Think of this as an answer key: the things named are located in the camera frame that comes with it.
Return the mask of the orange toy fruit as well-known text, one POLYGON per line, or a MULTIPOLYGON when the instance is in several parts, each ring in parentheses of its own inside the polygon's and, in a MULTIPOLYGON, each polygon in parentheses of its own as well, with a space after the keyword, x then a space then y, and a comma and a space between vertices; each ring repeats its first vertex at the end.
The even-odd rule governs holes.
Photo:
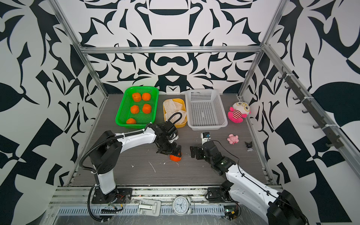
POLYGON ((142 100, 142 96, 140 93, 133 93, 132 98, 133 98, 134 102, 140 102, 142 100))

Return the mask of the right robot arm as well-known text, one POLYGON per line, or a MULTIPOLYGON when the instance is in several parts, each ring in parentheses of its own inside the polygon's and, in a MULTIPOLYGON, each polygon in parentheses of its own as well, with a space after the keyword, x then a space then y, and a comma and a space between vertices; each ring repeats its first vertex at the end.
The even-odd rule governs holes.
POLYGON ((245 172, 234 160, 223 156, 216 141, 209 140, 202 146, 190 147, 191 157, 204 160, 225 181, 220 186, 218 201, 232 201, 246 206, 269 225, 307 225, 294 196, 287 190, 273 189, 245 172))

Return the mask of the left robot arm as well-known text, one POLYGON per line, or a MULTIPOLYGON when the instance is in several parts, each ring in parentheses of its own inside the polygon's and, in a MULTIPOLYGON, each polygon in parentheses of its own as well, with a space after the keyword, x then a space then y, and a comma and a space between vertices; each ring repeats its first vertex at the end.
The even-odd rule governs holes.
POLYGON ((175 142, 178 138, 178 130, 170 121, 149 123, 141 130, 127 133, 104 132, 88 151, 92 163, 91 172, 97 176, 101 192, 108 195, 116 190, 113 169, 121 153, 153 143, 157 146, 157 153, 181 157, 182 147, 175 142))

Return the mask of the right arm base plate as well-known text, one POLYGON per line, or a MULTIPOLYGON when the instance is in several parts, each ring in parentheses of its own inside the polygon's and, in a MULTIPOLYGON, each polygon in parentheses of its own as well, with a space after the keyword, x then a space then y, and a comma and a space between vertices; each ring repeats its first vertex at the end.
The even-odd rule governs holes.
POLYGON ((205 194, 205 199, 210 203, 239 203, 244 204, 241 199, 235 199, 231 197, 230 191, 235 191, 234 188, 225 187, 209 187, 205 194))

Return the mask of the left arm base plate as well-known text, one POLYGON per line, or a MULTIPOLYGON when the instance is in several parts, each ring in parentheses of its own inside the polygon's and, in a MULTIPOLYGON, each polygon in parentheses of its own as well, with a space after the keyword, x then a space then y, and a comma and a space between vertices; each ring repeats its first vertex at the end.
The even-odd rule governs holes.
POLYGON ((92 204, 105 203, 125 203, 132 198, 132 188, 116 188, 109 194, 103 194, 99 187, 95 188, 95 193, 91 199, 92 204))

